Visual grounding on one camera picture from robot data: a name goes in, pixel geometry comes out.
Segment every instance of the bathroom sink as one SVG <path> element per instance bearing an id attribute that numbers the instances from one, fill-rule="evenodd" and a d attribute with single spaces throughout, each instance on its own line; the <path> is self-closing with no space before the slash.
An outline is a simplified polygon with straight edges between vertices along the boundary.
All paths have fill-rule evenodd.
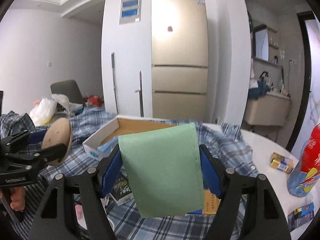
<path id="1" fill-rule="evenodd" d="M 248 99 L 244 120 L 249 125 L 284 126 L 289 112 L 290 98 L 275 91 L 258 99 Z"/>

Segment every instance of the green cloth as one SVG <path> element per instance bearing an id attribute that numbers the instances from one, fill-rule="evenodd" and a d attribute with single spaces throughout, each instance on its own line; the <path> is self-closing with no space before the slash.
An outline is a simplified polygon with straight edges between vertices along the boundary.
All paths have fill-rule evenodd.
<path id="1" fill-rule="evenodd" d="M 204 208 L 194 123 L 122 135 L 119 146 L 142 217 L 179 215 Z"/>

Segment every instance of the blue gripper pad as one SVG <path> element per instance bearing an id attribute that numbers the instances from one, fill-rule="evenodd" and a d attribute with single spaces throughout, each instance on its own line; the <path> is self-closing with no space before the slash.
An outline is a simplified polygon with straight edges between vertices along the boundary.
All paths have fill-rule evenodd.
<path id="1" fill-rule="evenodd" d="M 102 176 L 102 185 L 100 190 L 100 198 L 104 198 L 108 193 L 112 191 L 113 185 L 116 182 L 120 169 L 122 167 L 122 158 L 120 150 L 118 150 L 113 157 L 106 172 Z"/>
<path id="2" fill-rule="evenodd" d="M 202 174 L 204 175 L 204 179 L 207 182 L 209 190 L 211 193 L 215 194 L 217 198 L 221 198 L 222 192 L 220 189 L 219 177 L 201 147 L 199 147 L 199 151 Z M 121 152 L 120 150 L 118 150 L 113 157 L 110 165 L 108 166 L 106 172 L 102 176 L 102 187 L 100 190 L 101 198 L 104 198 L 108 193 L 112 191 L 113 185 L 116 182 L 116 178 L 118 177 L 122 164 L 123 162 L 121 158 Z"/>
<path id="3" fill-rule="evenodd" d="M 46 132 L 47 131 L 45 130 L 45 131 L 31 133 L 28 138 L 28 144 L 36 144 L 36 143 L 42 142 Z"/>
<path id="4" fill-rule="evenodd" d="M 209 190 L 212 194 L 215 194 L 217 198 L 221 198 L 220 179 L 201 147 L 199 147 L 199 151 L 202 174 L 207 182 Z"/>

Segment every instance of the white plastic bag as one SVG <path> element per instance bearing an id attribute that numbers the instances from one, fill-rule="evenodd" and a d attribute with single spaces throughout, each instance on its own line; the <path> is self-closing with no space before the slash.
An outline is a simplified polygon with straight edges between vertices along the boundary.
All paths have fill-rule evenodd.
<path id="1" fill-rule="evenodd" d="M 74 110 L 82 107 L 82 104 L 71 103 L 66 95 L 62 94 L 52 94 L 54 100 L 56 100 L 64 109 L 71 114 Z"/>
<path id="2" fill-rule="evenodd" d="M 42 98 L 39 105 L 36 105 L 30 112 L 30 118 L 35 126 L 48 125 L 54 112 L 57 102 L 48 98 Z"/>

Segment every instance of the beige refrigerator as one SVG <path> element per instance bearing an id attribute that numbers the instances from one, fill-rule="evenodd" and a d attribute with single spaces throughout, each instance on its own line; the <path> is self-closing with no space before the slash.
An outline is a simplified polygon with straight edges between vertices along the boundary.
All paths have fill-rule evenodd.
<path id="1" fill-rule="evenodd" d="M 208 80 L 205 0 L 151 0 L 153 117 L 203 121 Z"/>

